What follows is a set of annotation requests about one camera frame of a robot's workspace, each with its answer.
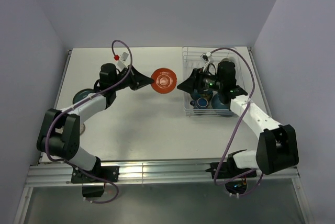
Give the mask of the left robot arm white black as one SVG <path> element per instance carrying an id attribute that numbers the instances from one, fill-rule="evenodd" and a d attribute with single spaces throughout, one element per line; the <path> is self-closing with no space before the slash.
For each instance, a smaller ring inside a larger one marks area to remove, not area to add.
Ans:
<path id="1" fill-rule="evenodd" d="M 138 72 L 132 65 L 118 70 L 112 63 L 103 64 L 93 89 L 78 102 L 62 110 L 49 109 L 44 115 L 37 139 L 37 149 L 50 160 L 70 163 L 83 171 L 90 182 L 101 178 L 100 158 L 80 146 L 80 126 L 97 113 L 109 108 L 117 91 L 130 88 L 136 91 L 154 80 Z"/>

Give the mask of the light blue scalloped plate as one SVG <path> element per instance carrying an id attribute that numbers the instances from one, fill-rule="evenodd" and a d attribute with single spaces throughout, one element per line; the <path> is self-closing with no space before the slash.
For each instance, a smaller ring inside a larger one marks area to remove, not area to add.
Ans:
<path id="1" fill-rule="evenodd" d="M 234 57 L 225 57 L 222 59 L 222 62 L 232 62 L 235 63 Z"/>

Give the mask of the blue ceramic bowl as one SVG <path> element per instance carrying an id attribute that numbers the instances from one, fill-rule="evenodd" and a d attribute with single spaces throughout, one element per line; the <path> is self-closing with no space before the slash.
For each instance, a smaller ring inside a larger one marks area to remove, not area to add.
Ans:
<path id="1" fill-rule="evenodd" d="M 234 113 L 228 108 L 227 105 L 223 104 L 220 99 L 219 99 L 219 95 L 215 94 L 211 101 L 211 107 L 212 109 L 215 111 L 215 113 L 219 116 L 222 117 L 231 117 L 234 116 Z"/>

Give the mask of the beige interior dark bowl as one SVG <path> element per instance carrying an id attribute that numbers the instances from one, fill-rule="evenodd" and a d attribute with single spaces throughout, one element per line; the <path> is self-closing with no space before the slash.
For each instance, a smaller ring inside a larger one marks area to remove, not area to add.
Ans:
<path id="1" fill-rule="evenodd" d="M 198 90 L 194 89 L 194 91 L 190 94 L 190 96 L 193 100 L 198 100 L 201 97 L 203 97 L 207 100 L 211 100 L 212 97 L 213 97 L 213 91 L 209 90 L 209 89 L 206 89 L 204 91 L 199 92 Z"/>

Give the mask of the teal dark saucer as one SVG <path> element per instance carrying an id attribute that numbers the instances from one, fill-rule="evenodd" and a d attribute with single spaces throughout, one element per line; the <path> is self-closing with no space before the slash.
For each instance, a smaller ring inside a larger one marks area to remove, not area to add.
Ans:
<path id="1" fill-rule="evenodd" d="M 95 93 L 95 91 L 91 88 L 85 88 L 85 89 L 78 91 L 72 99 L 72 104 L 78 103 L 79 101 L 83 100 L 91 93 Z"/>

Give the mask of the orange saucer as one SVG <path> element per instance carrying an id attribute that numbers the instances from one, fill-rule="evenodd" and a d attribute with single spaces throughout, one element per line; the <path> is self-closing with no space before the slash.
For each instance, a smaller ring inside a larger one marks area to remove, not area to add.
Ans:
<path id="1" fill-rule="evenodd" d="M 152 73 L 151 78 L 154 80 L 151 87 L 160 94 L 170 93 L 176 88 L 177 76 L 171 69 L 159 68 Z"/>

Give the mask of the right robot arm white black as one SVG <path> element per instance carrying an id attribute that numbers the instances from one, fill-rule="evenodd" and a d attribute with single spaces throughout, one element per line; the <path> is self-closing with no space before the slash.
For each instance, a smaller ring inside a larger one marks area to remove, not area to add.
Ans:
<path id="1" fill-rule="evenodd" d="M 270 175 L 298 164 L 295 129 L 271 118 L 251 100 L 250 94 L 237 85 L 233 62 L 219 62 L 215 75 L 206 73 L 203 68 L 193 69 L 190 76 L 177 88 L 189 94 L 207 89 L 215 91 L 219 100 L 229 105 L 229 109 L 258 138 L 256 150 L 241 150 L 228 155 L 224 163 L 229 175 L 237 177 L 245 169 L 260 170 L 263 174 Z"/>

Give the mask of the dark blue mug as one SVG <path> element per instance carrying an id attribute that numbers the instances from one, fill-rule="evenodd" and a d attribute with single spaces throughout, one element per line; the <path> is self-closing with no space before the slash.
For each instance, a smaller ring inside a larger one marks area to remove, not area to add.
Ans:
<path id="1" fill-rule="evenodd" d="M 209 102 L 206 98 L 200 97 L 197 100 L 190 101 L 190 105 L 194 109 L 207 109 L 209 106 Z"/>

